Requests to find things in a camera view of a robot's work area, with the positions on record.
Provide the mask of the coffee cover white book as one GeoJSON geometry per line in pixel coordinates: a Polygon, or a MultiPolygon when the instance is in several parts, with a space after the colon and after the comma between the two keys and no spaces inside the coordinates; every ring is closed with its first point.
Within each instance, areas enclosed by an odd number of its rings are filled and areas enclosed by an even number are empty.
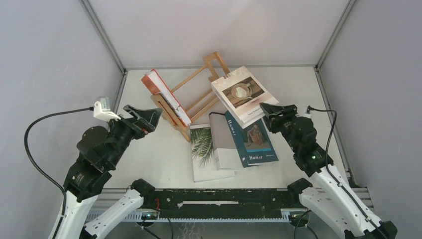
{"type": "Polygon", "coordinates": [[[264,117],[261,103],[279,102],[244,66],[212,81],[211,88],[241,128],[264,117]]]}

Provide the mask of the orange cover book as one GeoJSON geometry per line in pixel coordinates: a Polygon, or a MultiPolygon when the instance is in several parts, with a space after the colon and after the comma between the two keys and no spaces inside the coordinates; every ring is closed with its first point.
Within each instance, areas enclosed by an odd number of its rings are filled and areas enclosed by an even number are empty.
{"type": "Polygon", "coordinates": [[[176,112],[176,115],[182,120],[184,125],[190,125],[192,123],[192,120],[185,109],[155,69],[146,73],[141,81],[152,95],[161,94],[170,107],[176,112]]]}

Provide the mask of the wooden book rack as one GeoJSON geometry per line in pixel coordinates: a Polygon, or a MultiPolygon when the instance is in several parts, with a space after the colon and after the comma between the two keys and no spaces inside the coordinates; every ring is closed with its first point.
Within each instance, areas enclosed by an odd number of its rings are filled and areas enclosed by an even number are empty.
{"type": "MultiPolygon", "coordinates": [[[[216,63],[222,69],[223,76],[229,73],[229,68],[217,51],[204,56],[203,61],[204,65],[201,68],[173,88],[169,87],[167,81],[161,77],[185,109],[192,123],[218,102],[217,96],[211,89],[211,82],[220,78],[220,75],[218,75],[213,63],[216,63]]],[[[188,132],[192,123],[184,125],[161,94],[152,95],[151,100],[163,110],[163,119],[167,120],[175,130],[179,131],[186,141],[191,141],[188,132]]]]}

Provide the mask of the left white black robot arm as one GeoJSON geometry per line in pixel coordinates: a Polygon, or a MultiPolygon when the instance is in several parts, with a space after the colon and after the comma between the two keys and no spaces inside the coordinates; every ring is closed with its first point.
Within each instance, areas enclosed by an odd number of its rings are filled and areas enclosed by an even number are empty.
{"type": "Polygon", "coordinates": [[[94,126],[86,130],[77,144],[79,156],[69,168],[63,190],[63,212],[58,215],[51,239],[100,239],[105,237],[129,213],[141,206],[151,207],[156,200],[155,187],[143,179],[135,180],[126,194],[91,223],[85,223],[88,212],[111,178],[123,154],[133,140],[155,131],[162,109],[140,110],[131,105],[124,118],[103,108],[100,102],[88,110],[108,123],[109,128],[94,126]]]}

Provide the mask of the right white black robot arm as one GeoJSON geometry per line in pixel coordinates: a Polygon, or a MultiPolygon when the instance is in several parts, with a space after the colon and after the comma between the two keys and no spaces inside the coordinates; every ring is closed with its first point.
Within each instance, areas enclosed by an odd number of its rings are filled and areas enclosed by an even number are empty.
{"type": "Polygon", "coordinates": [[[261,103],[264,122],[280,133],[293,152],[295,164],[307,175],[288,185],[288,202],[314,212],[342,239],[394,239],[397,227],[383,221],[366,206],[341,176],[326,147],[317,143],[317,130],[309,115],[300,116],[296,105],[261,103]]]}

